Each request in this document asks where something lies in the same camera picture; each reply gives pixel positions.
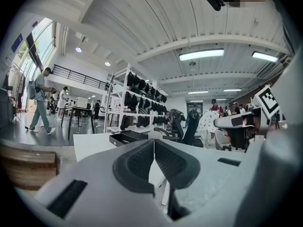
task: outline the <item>backpack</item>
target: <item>backpack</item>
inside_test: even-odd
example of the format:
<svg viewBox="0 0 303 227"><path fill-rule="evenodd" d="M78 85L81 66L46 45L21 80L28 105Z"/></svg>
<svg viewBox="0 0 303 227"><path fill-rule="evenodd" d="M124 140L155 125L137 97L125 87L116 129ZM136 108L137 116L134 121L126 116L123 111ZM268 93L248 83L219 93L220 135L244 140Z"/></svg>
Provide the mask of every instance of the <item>backpack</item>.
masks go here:
<svg viewBox="0 0 303 227"><path fill-rule="evenodd" d="M35 87L36 87L36 81L29 81L27 84L27 97L29 99L35 98Z"/></svg>

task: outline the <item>white printed fabric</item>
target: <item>white printed fabric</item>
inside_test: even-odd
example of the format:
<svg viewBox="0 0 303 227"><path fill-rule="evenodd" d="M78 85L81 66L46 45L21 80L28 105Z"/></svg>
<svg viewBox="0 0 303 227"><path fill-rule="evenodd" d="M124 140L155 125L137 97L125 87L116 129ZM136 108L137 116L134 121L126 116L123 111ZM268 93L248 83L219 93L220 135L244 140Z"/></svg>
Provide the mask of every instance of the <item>white printed fabric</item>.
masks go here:
<svg viewBox="0 0 303 227"><path fill-rule="evenodd" d="M218 128L214 126L214 120L219 118L217 111L207 111L199 120L198 130L214 133Z"/></svg>

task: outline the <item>black tray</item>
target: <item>black tray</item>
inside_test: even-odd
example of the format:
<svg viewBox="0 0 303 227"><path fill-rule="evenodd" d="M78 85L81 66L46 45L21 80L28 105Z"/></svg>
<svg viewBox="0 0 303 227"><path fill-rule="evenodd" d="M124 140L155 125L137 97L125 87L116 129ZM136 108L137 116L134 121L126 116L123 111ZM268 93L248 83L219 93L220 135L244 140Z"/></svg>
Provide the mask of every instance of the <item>black tray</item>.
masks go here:
<svg viewBox="0 0 303 227"><path fill-rule="evenodd" d="M117 147L132 143L134 141L147 140L147 139L148 139L147 134L141 134L134 131L123 131L121 133L116 133L109 136L109 142L111 142Z"/></svg>

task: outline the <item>gray pants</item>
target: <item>gray pants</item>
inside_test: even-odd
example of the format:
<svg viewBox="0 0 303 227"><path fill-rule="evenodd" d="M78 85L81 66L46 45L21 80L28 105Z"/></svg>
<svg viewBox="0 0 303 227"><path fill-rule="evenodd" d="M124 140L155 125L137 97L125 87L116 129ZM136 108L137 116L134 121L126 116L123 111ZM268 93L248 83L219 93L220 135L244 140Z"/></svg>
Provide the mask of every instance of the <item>gray pants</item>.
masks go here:
<svg viewBox="0 0 303 227"><path fill-rule="evenodd" d="M45 107L44 107L44 101L37 101L37 109L35 111L33 121L31 123L29 129L30 130L35 129L35 126L37 125L40 116L41 116L41 119L43 121L46 132L49 133L52 128L49 127L49 122L48 122L48 119L46 117L46 110L45 110Z"/></svg>

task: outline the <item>wall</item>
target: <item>wall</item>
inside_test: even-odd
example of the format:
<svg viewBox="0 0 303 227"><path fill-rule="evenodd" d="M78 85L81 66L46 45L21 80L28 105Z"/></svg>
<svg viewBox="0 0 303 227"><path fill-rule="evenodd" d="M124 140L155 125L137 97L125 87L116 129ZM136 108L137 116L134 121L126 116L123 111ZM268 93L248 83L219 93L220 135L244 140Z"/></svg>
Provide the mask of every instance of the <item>wall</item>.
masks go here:
<svg viewBox="0 0 303 227"><path fill-rule="evenodd" d="M62 56L57 52L55 58L53 59L53 64L62 66L66 69L73 70L75 72L81 73L85 76L89 76L103 82L106 82L108 77L107 71L69 54L67 54L66 56Z"/></svg>
<svg viewBox="0 0 303 227"><path fill-rule="evenodd" d="M27 36L33 30L33 24L35 22L39 23L43 18L42 16L27 12L19 12L14 17L0 47L0 85L3 85L5 75L9 71L12 60L19 49L18 48L15 53L12 51L11 46L14 41L19 34L22 34L23 41L26 40Z"/></svg>

